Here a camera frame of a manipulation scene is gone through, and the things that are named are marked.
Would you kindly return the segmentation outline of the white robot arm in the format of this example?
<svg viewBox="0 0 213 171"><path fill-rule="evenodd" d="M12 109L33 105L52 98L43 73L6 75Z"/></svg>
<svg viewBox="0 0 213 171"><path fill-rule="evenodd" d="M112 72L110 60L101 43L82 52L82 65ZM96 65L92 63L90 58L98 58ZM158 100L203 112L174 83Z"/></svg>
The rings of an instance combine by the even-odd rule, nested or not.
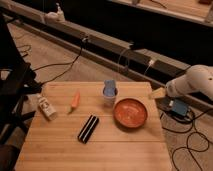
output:
<svg viewBox="0 0 213 171"><path fill-rule="evenodd" d="M213 66L194 65L184 75L168 81L164 88L152 91L150 99L181 97L190 93L201 92L213 101Z"/></svg>

